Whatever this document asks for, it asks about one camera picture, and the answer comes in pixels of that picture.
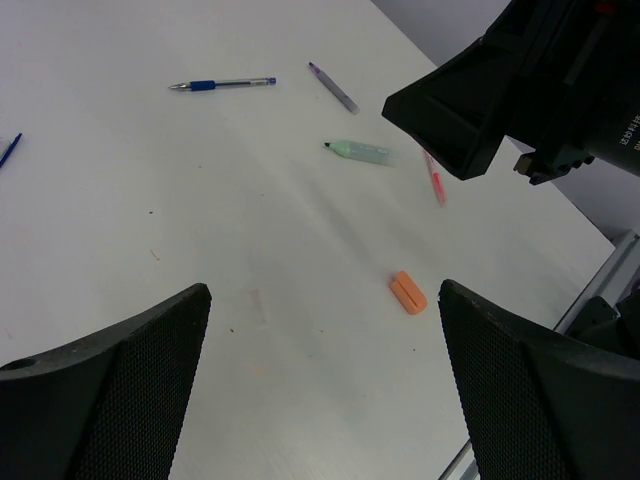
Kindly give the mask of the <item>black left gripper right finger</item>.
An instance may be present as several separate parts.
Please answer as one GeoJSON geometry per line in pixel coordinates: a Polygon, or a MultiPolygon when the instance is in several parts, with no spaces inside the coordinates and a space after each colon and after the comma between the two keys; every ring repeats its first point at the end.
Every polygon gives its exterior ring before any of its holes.
{"type": "Polygon", "coordinates": [[[567,333],[453,280],[439,309],[481,478],[638,478],[637,293],[567,333]]]}

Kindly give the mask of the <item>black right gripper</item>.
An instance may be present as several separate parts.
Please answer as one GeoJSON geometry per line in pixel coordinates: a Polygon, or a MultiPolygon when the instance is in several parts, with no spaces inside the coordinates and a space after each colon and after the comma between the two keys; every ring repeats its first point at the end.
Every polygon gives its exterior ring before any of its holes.
{"type": "Polygon", "coordinates": [[[459,180],[504,137],[537,185],[603,160],[639,173],[639,4],[512,1],[479,40],[389,96],[382,116],[459,180]]]}

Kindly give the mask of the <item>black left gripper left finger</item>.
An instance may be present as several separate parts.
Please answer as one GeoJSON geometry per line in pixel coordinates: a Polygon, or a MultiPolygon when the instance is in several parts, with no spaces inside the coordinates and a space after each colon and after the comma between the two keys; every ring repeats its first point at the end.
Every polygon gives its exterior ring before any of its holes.
{"type": "Polygon", "coordinates": [[[197,283],[2,366],[2,478],[168,478],[210,306],[209,289],[197,283]]]}

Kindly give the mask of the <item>blue gel pen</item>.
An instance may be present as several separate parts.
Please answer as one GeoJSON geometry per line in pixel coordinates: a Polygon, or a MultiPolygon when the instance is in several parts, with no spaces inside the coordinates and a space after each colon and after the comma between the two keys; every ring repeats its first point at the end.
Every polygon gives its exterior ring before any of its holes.
{"type": "Polygon", "coordinates": [[[233,79],[233,80],[199,80],[179,83],[169,86],[172,91],[179,92],[206,92],[221,89],[239,89],[262,86],[275,86],[275,77],[233,79]]]}

